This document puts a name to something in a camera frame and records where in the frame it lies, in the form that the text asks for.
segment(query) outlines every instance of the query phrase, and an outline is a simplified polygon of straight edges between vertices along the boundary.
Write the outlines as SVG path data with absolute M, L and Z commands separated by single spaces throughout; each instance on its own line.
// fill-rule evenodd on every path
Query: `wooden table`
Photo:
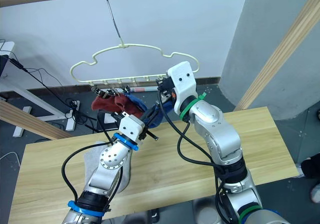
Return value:
M 256 185 L 293 176 L 298 172 L 266 107 L 225 114 L 240 135 L 244 159 Z M 180 130 L 185 123 L 175 123 Z M 177 153 L 178 135 L 163 123 L 153 130 L 158 141 L 146 138 L 131 161 L 131 180 L 127 188 L 111 202 L 105 218 L 164 207 L 215 194 L 213 170 L 182 160 Z M 190 128 L 187 136 L 205 147 L 203 139 Z M 28 144 L 23 155 L 14 193 L 9 223 L 61 223 L 73 195 L 61 176 L 61 165 L 75 150 L 106 141 L 103 133 Z M 190 144 L 183 142 L 182 152 L 205 161 Z M 84 188 L 83 154 L 75 156 L 67 167 L 67 176 L 78 194 Z

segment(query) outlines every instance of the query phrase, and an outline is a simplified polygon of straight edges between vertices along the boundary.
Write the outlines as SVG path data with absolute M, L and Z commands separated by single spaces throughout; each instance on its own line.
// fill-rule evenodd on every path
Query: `white hanger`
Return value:
M 107 51 L 110 51 L 110 50 L 114 50 L 114 49 L 118 49 L 118 48 L 128 48 L 128 47 L 143 47 L 143 48 L 151 48 L 151 49 L 156 49 L 160 52 L 160 54 L 165 57 L 165 58 L 172 58 L 172 56 L 174 55 L 180 55 L 180 56 L 185 56 L 185 57 L 188 57 L 188 58 L 191 58 L 193 59 L 196 64 L 197 64 L 197 68 L 196 70 L 193 70 L 194 73 L 196 73 L 197 71 L 199 71 L 199 68 L 200 68 L 200 63 L 198 61 L 197 58 L 195 58 L 194 56 L 192 55 L 189 55 L 189 54 L 186 54 L 186 53 L 181 53 L 181 52 L 172 52 L 170 55 L 166 55 L 164 54 L 163 50 L 157 46 L 153 46 L 153 45 L 144 45 L 144 44 L 135 44 L 135 43 L 124 43 L 123 39 L 121 38 L 120 36 L 120 33 L 119 33 L 119 30 L 118 30 L 118 27 L 116 25 L 116 21 L 115 21 L 115 18 L 114 18 L 114 15 L 112 13 L 112 10 L 111 10 L 111 7 L 110 7 L 110 3 L 109 3 L 109 0 L 106 0 L 107 1 L 107 4 L 108 4 L 108 7 L 109 7 L 109 10 L 110 10 L 110 13 L 111 13 L 111 17 L 112 17 L 112 20 L 113 20 L 113 24 L 114 24 L 114 27 L 115 27 L 115 30 L 118 34 L 118 37 L 121 41 L 121 44 L 120 45 L 116 45 L 116 46 L 112 46 L 112 47 L 108 47 L 106 49 L 102 49 L 102 50 L 99 50 L 97 51 L 96 53 L 94 53 L 92 55 L 92 59 L 93 59 L 93 62 L 87 62 L 85 60 L 82 60 L 76 64 L 74 64 L 71 68 L 70 68 L 70 75 L 72 76 L 73 79 L 75 79 L 76 81 L 78 81 L 79 83 L 88 83 L 90 84 L 91 86 L 93 86 L 95 83 L 104 83 L 104 84 L 108 84 L 110 83 L 110 81 L 116 81 L 117 83 L 122 83 L 122 82 L 133 82 L 135 83 L 137 81 L 137 79 L 143 79 L 144 81 L 150 81 L 150 78 L 152 77 L 156 77 L 156 78 L 163 78 L 166 76 L 166 74 L 153 74 L 153 75 L 139 75 L 139 76 L 128 76 L 128 77 L 116 77 L 116 78 L 107 78 L 107 79 L 95 79 L 95 80 L 79 80 L 75 77 L 74 75 L 74 69 L 82 64 L 87 64 L 89 66 L 93 66 L 95 64 L 98 63 L 97 59 L 96 59 L 96 56 L 101 54 L 101 53 L 104 53 L 104 52 L 107 52 Z

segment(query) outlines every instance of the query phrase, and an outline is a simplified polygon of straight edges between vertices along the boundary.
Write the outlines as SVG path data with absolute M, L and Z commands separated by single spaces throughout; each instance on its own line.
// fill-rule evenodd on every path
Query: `floor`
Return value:
M 223 112 L 231 112 L 234 106 L 221 94 L 217 85 L 202 85 L 197 87 L 198 93 L 206 92 L 206 100 L 218 106 Z M 90 106 L 95 98 L 92 92 L 84 93 L 59 93 L 62 99 L 72 98 L 80 100 L 80 110 L 89 116 L 95 117 L 97 113 Z M 156 100 L 155 92 L 139 92 L 135 95 L 142 99 L 147 106 L 151 106 Z M 67 109 L 52 95 L 42 96 L 46 102 L 51 103 L 63 112 Z M 34 116 L 45 116 L 48 113 L 35 106 L 24 98 L 8 100 L 18 108 L 32 106 L 31 113 Z M 320 102 L 297 117 L 289 120 L 275 121 L 282 138 L 296 163 L 320 152 L 320 121 L 316 117 L 316 111 L 320 109 Z M 178 116 L 169 115 L 173 120 Z M 65 120 L 57 120 L 51 123 L 59 127 L 66 124 Z M 20 160 L 23 157 L 26 144 L 34 143 L 43 137 L 24 131 L 23 136 L 13 138 L 15 127 L 0 121 L 0 156 L 7 152 L 17 152 Z M 77 125 L 74 136 L 86 135 L 92 131 L 83 125 Z M 19 166 L 13 155 L 9 155 L 0 161 L 0 224 L 8 223 L 10 207 L 14 189 L 19 173 Z M 310 201 L 310 190 L 317 183 L 316 179 L 289 178 L 257 186 L 265 208 L 277 210 L 291 224 L 320 224 L 320 204 Z M 192 214 L 192 202 L 183 202 L 173 206 L 160 208 L 159 224 L 194 224 Z

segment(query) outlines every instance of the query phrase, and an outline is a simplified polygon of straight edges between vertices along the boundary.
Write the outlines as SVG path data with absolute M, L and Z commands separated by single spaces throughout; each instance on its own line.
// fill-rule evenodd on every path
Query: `red cloth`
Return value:
M 128 97 L 123 94 L 111 95 L 106 99 L 97 96 L 91 104 L 93 111 L 103 109 L 107 112 L 126 112 L 129 115 L 134 115 L 140 118 L 143 115 L 143 111 L 140 110 L 136 104 L 134 104 Z

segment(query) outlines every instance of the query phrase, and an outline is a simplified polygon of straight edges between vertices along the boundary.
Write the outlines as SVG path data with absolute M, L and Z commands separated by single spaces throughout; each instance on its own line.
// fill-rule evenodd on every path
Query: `wall baseboard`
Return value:
M 197 85 L 209 85 L 209 84 L 218 84 L 220 81 L 220 77 L 202 77 L 202 78 L 196 78 L 195 79 Z M 136 83 L 110 83 L 110 84 L 97 84 L 96 86 L 100 89 L 107 89 L 107 88 L 122 88 L 126 85 L 129 85 L 130 87 L 154 87 L 156 86 L 155 81 L 139 81 Z M 91 86 L 90 85 L 68 85 L 68 86 L 57 86 L 57 87 L 51 87 L 50 88 L 53 92 L 57 94 L 67 94 L 67 93 L 85 93 L 85 92 L 91 92 Z M 36 96 L 47 96 L 50 95 L 50 92 L 46 88 L 35 88 L 35 89 L 29 89 L 29 92 Z M 14 91 L 3 91 L 0 92 L 0 97 L 4 99 L 9 98 L 21 98 L 21 96 L 14 92 Z

